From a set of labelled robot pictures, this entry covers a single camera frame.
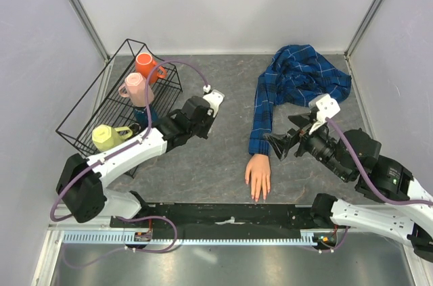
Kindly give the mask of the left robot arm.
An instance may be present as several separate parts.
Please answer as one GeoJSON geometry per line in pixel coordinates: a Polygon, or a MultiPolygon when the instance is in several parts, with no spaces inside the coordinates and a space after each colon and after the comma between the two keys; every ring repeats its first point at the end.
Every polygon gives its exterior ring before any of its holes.
{"type": "Polygon", "coordinates": [[[139,164],[187,143],[192,137],[207,138],[224,100],[216,90],[190,97],[179,110],[160,118],[132,139],[88,158],[70,156],[58,181],[59,200],[69,210],[67,217],[86,223],[97,216],[120,216],[133,227],[142,227],[148,210],[138,193],[108,189],[122,174],[139,164]]]}

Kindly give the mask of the mannequin hand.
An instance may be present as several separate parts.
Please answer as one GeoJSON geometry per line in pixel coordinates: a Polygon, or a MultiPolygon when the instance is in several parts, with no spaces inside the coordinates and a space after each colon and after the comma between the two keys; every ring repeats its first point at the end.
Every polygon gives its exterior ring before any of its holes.
{"type": "Polygon", "coordinates": [[[245,171],[245,182],[251,188],[251,198],[258,201],[262,196],[264,200],[271,190],[271,166],[269,156],[254,154],[245,171]]]}

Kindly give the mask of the blue plaid shirt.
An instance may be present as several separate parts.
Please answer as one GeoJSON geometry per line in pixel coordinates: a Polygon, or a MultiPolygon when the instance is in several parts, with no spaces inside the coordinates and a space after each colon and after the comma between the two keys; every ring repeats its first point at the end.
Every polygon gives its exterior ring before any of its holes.
{"type": "Polygon", "coordinates": [[[311,45],[287,45],[258,77],[248,153],[269,155],[265,133],[273,128],[273,108],[291,103],[307,107],[324,93],[341,103],[351,91],[351,76],[337,69],[311,45]]]}

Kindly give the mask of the blue glass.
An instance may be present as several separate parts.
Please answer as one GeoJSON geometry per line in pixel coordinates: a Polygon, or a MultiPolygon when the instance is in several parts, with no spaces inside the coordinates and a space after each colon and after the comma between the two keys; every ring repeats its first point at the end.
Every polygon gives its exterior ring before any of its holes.
{"type": "MultiPolygon", "coordinates": [[[[158,120],[158,115],[153,107],[153,105],[149,105],[150,114],[152,118],[152,122],[155,123],[158,120]]],[[[140,125],[142,129],[148,127],[148,115],[146,107],[134,107],[133,113],[136,119],[136,122],[140,125]]]]}

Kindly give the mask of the orange mug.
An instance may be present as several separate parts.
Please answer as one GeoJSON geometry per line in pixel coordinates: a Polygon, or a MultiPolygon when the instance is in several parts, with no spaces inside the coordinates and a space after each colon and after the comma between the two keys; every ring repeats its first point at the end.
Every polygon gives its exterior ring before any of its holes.
{"type": "Polygon", "coordinates": [[[135,70],[146,78],[149,85],[156,83],[158,79],[166,78],[167,71],[162,66],[155,70],[153,74],[150,74],[157,65],[157,61],[150,53],[139,53],[135,57],[135,70]]]}

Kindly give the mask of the pink mug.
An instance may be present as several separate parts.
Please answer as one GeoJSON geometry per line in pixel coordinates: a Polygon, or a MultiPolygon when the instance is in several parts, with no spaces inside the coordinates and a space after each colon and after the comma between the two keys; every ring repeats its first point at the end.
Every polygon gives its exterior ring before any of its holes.
{"type": "Polygon", "coordinates": [[[135,107],[145,107],[146,79],[138,72],[130,73],[118,88],[119,95],[131,100],[135,107]]]}

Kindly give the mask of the yellow mug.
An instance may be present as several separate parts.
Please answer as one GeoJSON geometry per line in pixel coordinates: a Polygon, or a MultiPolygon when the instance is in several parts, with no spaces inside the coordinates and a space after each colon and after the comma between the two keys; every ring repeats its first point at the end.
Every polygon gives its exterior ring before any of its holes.
{"type": "Polygon", "coordinates": [[[92,142],[100,152],[117,147],[132,136],[133,131],[127,126],[111,127],[105,124],[94,128],[91,134],[92,142]]]}

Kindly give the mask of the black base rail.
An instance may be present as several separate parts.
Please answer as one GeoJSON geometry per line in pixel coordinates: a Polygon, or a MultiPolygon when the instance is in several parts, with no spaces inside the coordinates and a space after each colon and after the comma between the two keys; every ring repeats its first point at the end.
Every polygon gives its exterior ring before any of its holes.
{"type": "Polygon", "coordinates": [[[171,229],[167,218],[177,228],[185,226],[253,225],[281,227],[291,230],[343,229],[331,221],[332,201],[336,198],[320,193],[313,205],[298,207],[293,204],[199,204],[199,203],[153,203],[144,204],[132,221],[111,218],[112,228],[171,229]]]}

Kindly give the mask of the aluminium corner post right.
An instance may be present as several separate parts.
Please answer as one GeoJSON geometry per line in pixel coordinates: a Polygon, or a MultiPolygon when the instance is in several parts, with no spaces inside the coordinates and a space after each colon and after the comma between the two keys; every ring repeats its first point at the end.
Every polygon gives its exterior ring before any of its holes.
{"type": "Polygon", "coordinates": [[[370,3],[365,15],[363,16],[363,19],[361,20],[361,23],[359,24],[355,34],[353,35],[350,43],[348,44],[348,47],[344,52],[344,56],[346,59],[349,59],[351,55],[355,52],[355,49],[361,42],[361,39],[367,32],[369,26],[371,25],[376,14],[379,12],[384,1],[385,0],[372,0],[372,2],[370,3]]]}

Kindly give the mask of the aluminium corner post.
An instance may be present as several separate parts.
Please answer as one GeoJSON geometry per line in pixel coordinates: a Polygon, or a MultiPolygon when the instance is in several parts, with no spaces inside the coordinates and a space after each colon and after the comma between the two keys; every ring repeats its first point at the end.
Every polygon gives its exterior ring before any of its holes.
{"type": "Polygon", "coordinates": [[[367,32],[369,26],[371,25],[376,14],[379,12],[384,1],[385,0],[372,0],[372,2],[370,3],[365,15],[363,16],[363,19],[361,20],[361,23],[359,24],[355,34],[353,35],[350,43],[348,44],[348,47],[344,52],[344,56],[346,59],[349,59],[351,55],[355,52],[355,49],[361,42],[361,39],[367,32]]]}
{"type": "Polygon", "coordinates": [[[80,20],[85,32],[88,34],[91,42],[95,46],[98,54],[107,62],[110,59],[110,54],[108,53],[106,47],[104,46],[102,39],[98,35],[95,26],[93,25],[87,11],[85,10],[84,5],[81,0],[69,0],[75,14],[80,20]]]}

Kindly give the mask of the aluminium corner post left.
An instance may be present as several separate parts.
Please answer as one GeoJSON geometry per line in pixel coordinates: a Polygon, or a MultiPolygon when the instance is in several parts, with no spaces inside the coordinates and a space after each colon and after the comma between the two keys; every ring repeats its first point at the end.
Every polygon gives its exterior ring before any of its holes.
{"type": "Polygon", "coordinates": [[[84,5],[81,0],[69,0],[75,14],[80,20],[85,32],[88,34],[91,42],[95,46],[98,54],[107,62],[110,59],[110,54],[108,53],[106,47],[104,46],[102,39],[98,35],[95,26],[93,25],[87,11],[85,10],[84,5]]]}

